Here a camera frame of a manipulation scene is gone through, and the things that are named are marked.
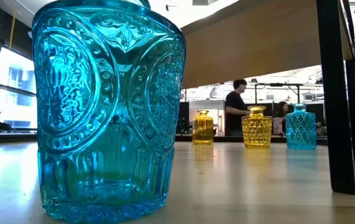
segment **person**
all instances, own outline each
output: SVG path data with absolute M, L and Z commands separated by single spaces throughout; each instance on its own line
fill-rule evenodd
M 282 134 L 285 133 L 285 115 L 286 114 L 288 114 L 288 103 L 281 101 L 276 106 L 276 112 L 274 115 L 274 119 L 281 118 L 281 124 L 279 124 L 279 125 L 281 125 L 280 131 L 282 131 Z
M 233 82 L 234 91 L 226 96 L 226 136 L 243 136 L 241 118 L 248 116 L 249 111 L 245 110 L 245 103 L 241 98 L 241 93 L 245 92 L 247 82 L 236 80 Z
M 285 120 L 286 114 L 288 114 L 288 103 L 281 101 L 277 104 L 275 118 L 283 118 Z

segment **table surface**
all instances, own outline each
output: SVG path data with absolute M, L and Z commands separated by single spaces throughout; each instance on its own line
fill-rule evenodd
M 0 223 L 62 223 L 40 205 L 36 143 L 0 145 Z M 177 142 L 166 206 L 127 223 L 355 223 L 355 196 L 336 194 L 326 147 L 244 149 Z

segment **textured glass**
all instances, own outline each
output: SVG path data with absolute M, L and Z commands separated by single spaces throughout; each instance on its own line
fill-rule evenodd
M 272 117 L 264 116 L 264 106 L 249 106 L 250 116 L 242 118 L 245 147 L 270 147 Z
M 214 143 L 214 120 L 208 111 L 200 111 L 192 123 L 192 142 L 194 144 Z
M 147 0 L 70 0 L 34 18 L 42 206 L 109 223 L 165 204 L 186 44 Z
M 286 140 L 290 149 L 316 149 L 316 116 L 306 112 L 306 105 L 294 105 L 294 113 L 286 115 Z

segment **blue glass jar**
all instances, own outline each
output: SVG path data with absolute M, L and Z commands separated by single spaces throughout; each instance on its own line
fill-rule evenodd
M 294 105 L 294 113 L 286 115 L 286 140 L 290 149 L 316 149 L 316 116 L 306 112 L 306 105 Z
M 71 223 L 165 204 L 186 60 L 148 0 L 69 0 L 33 23 L 42 206 Z

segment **man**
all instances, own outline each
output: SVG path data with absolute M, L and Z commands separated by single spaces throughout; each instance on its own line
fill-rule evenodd
M 245 110 L 244 101 L 241 93 L 245 92 L 247 82 L 245 80 L 236 80 L 233 82 L 234 91 L 226 96 L 226 136 L 242 136 L 241 118 L 248 116 L 249 111 Z

